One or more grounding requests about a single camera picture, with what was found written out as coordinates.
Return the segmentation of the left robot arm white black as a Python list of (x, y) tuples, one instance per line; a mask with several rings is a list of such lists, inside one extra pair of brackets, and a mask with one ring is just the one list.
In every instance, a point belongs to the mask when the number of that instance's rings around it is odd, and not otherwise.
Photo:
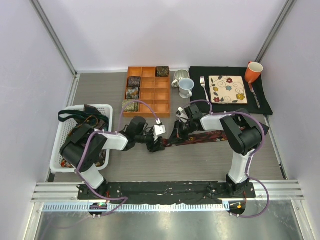
[(89, 188), (89, 194), (100, 200), (107, 192), (107, 181), (100, 174), (96, 162), (104, 150), (128, 151), (137, 143), (145, 144), (150, 153), (162, 151), (162, 137), (166, 127), (160, 119), (148, 127), (146, 119), (135, 116), (120, 132), (98, 130), (84, 124), (60, 148), (60, 155), (74, 167), (74, 171)]

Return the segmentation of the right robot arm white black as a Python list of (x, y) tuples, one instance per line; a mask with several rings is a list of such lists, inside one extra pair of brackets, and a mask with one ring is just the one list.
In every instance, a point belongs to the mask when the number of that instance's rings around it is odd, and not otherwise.
[(250, 182), (250, 166), (254, 154), (261, 148), (269, 127), (240, 108), (233, 112), (204, 114), (192, 103), (177, 111), (173, 131), (166, 141), (168, 145), (190, 142), (194, 132), (221, 131), (233, 150), (231, 169), (226, 175), (226, 193), (233, 198), (243, 194)]

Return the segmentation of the dark red patterned tie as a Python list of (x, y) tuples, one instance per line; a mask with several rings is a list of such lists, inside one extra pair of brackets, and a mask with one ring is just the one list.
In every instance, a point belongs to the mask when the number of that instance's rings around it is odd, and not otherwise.
[(249, 128), (248, 126), (239, 129), (240, 133), (237, 134), (234, 130), (228, 127), (227, 132), (223, 130), (215, 130), (198, 134), (189, 134), (180, 136), (182, 143), (177, 145), (169, 145), (169, 139), (159, 138), (166, 148), (174, 146), (185, 146), (202, 143), (212, 143), (220, 141), (228, 141), (230, 147), (240, 153), (241, 151), (257, 148), (262, 141), (262, 137), (258, 135), (259, 128)]

